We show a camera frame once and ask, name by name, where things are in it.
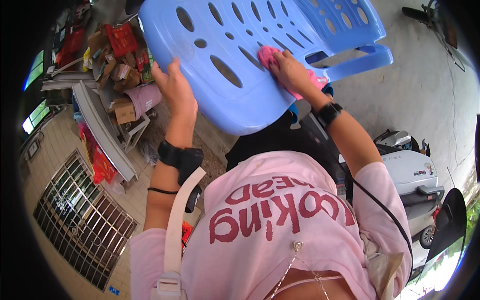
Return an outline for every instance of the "black pants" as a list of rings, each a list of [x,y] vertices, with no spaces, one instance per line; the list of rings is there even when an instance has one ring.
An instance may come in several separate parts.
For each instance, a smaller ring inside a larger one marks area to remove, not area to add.
[[[272,125],[259,132],[241,136],[230,152],[225,154],[228,161],[227,171],[256,154],[291,150],[305,153],[315,159],[337,183],[335,168],[326,153],[327,148],[312,140],[305,130],[290,129],[292,120],[292,113],[287,110]]]

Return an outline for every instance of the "pink t-shirt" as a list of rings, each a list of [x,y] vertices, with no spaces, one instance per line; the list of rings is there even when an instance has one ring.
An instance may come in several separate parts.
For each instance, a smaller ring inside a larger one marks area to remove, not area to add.
[[[355,179],[382,201],[409,232],[405,209],[381,162]],[[403,252],[395,294],[408,280],[411,256],[383,209],[355,186],[354,216],[337,197],[332,178],[310,156],[274,151],[250,157],[213,181],[204,192],[205,217],[192,233],[181,264],[188,299],[263,299],[303,247],[293,268],[339,272],[357,299],[375,299],[359,232],[381,252]],[[131,240],[132,299],[150,299],[164,272],[165,229]]]

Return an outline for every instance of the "t-shirt sleeve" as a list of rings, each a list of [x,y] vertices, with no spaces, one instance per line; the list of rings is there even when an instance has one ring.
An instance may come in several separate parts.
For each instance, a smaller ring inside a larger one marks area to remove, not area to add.
[[[151,299],[152,287],[164,273],[166,234],[165,229],[151,228],[130,241],[132,299]]]
[[[411,242],[405,208],[385,165],[382,162],[370,163],[357,173],[355,180],[392,212]],[[398,295],[407,283],[412,265],[412,258],[404,237],[391,217],[357,185],[353,188],[353,210],[360,232],[369,240],[376,242],[382,253],[403,252],[405,254],[395,277],[394,295]]]

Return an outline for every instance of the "forearm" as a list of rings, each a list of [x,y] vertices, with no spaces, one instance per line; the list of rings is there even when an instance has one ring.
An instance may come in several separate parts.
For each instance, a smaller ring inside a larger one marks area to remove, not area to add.
[[[331,101],[318,88],[309,89],[304,96],[316,111]],[[328,133],[345,159],[353,177],[369,163],[382,161],[368,133],[346,111],[343,110],[332,121],[328,126]]]
[[[194,125],[195,119],[183,121],[183,119],[173,117],[168,124],[165,140],[180,149],[191,148]],[[175,167],[158,161],[150,181],[150,187],[164,191],[178,191],[180,189],[177,182],[178,176],[179,171]],[[155,191],[148,192],[144,231],[150,228],[167,228],[175,196],[175,194],[163,194]]]

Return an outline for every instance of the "silver necklace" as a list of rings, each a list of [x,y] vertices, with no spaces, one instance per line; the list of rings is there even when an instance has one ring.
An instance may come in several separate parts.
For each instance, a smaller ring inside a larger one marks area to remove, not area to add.
[[[277,284],[275,290],[273,291],[272,296],[270,296],[270,300],[273,299],[273,297],[275,297],[276,292],[277,292],[278,289],[280,288],[280,285],[282,284],[283,280],[285,279],[285,276],[287,276],[287,273],[290,271],[290,268],[292,267],[293,262],[294,262],[295,259],[297,258],[297,253],[298,253],[298,251],[300,251],[300,249],[302,248],[302,246],[303,246],[303,242],[301,242],[301,241],[293,241],[293,242],[292,242],[292,247],[293,247],[293,251],[295,252],[295,254],[293,255],[292,261],[291,261],[290,264],[288,265],[288,268],[287,268],[287,270],[285,271],[285,274],[283,274],[282,279],[280,279],[280,282]],[[327,298],[327,300],[330,300],[330,299],[328,298],[327,292],[325,291],[324,284],[322,283],[322,276],[318,275],[318,274],[315,273],[312,269],[310,269],[310,267],[309,267],[302,259],[299,258],[299,260],[310,270],[310,272],[312,272],[313,276],[315,277],[315,280],[316,280],[316,281],[320,284],[320,286],[322,287],[322,291],[324,292],[325,297]]]

